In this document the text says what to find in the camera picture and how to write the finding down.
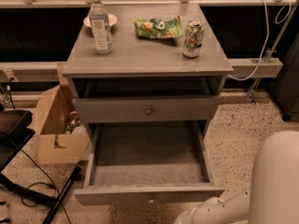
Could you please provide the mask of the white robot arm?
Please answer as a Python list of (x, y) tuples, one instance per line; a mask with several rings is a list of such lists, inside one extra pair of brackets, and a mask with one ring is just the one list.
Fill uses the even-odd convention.
[(222, 201), (210, 198), (174, 224), (299, 224), (299, 132), (274, 133), (255, 157), (250, 188)]

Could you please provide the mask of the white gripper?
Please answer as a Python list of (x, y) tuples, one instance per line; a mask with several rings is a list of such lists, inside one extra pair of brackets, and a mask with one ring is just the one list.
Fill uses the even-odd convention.
[(195, 224), (193, 214), (193, 210), (185, 211), (176, 218), (173, 224)]

